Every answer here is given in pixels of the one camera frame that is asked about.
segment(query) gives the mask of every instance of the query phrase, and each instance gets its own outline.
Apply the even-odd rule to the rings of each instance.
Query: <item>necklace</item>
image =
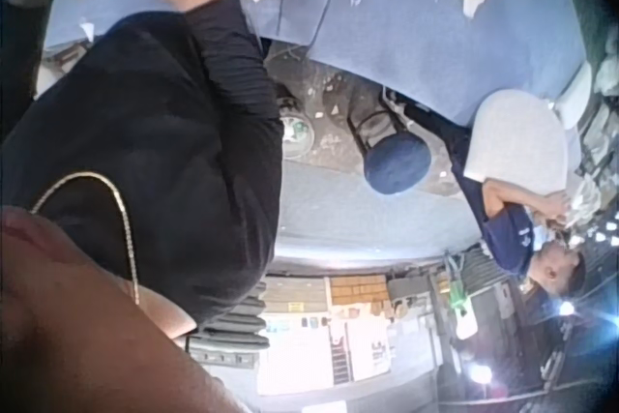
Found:
[[[77,173],[72,173],[64,178],[60,179],[56,184],[54,184],[51,188],[49,188],[43,196],[39,199],[39,201],[32,208],[30,213],[38,214],[41,210],[41,207],[49,200],[49,198],[54,195],[60,188],[65,186],[67,183],[75,179],[95,179],[103,184],[105,184],[109,190],[112,192],[114,196],[114,200],[116,201],[116,205],[118,206],[118,210],[120,211],[120,216],[123,220],[123,227],[125,229],[125,243],[127,245],[127,258],[129,259],[129,268],[132,275],[132,284],[133,284],[133,301],[136,305],[139,306],[139,283],[137,281],[137,267],[135,266],[135,251],[133,249],[133,238],[132,238],[132,228],[131,223],[129,222],[129,214],[127,213],[127,207],[125,206],[125,202],[123,201],[123,196],[114,183],[112,183],[108,178],[103,176],[102,174],[96,173],[94,171],[79,171]]]

